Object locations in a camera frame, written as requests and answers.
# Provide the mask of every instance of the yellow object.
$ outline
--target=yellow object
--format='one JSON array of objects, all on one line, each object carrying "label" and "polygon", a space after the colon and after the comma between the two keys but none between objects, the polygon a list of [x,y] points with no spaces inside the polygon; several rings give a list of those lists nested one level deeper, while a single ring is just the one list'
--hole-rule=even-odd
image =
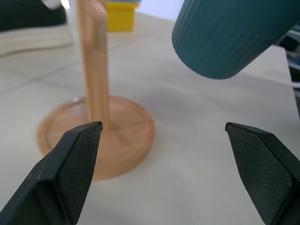
[{"label": "yellow object", "polygon": [[135,21],[135,8],[138,2],[106,2],[107,30],[129,31],[133,29]]}]

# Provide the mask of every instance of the wooden pole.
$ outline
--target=wooden pole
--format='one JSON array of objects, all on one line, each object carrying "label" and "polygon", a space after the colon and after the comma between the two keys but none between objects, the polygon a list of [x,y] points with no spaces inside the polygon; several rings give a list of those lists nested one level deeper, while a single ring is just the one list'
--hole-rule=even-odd
[{"label": "wooden pole", "polygon": [[105,0],[77,0],[87,110],[90,121],[109,130],[109,91]]}]

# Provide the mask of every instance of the teal cup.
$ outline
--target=teal cup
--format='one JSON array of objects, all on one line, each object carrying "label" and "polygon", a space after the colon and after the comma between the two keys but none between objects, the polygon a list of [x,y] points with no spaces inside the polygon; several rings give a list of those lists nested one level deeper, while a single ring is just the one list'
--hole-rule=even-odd
[{"label": "teal cup", "polygon": [[185,0],[173,47],[190,69],[235,76],[300,21],[300,0]]}]

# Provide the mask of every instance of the white tabletop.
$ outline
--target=white tabletop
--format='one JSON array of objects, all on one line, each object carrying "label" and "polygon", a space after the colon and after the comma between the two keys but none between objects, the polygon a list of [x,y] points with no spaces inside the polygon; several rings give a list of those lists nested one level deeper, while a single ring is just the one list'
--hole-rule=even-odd
[{"label": "white tabletop", "polygon": [[[272,47],[235,77],[210,80],[175,54],[173,23],[138,15],[134,34],[109,35],[110,91],[145,107],[157,132],[136,169],[92,183],[80,225],[263,225],[237,171],[225,132],[229,121],[273,132],[300,158],[284,51]],[[12,55],[0,64],[7,84],[0,95],[2,208],[42,157],[39,123],[83,95],[84,83],[77,44]]]}]

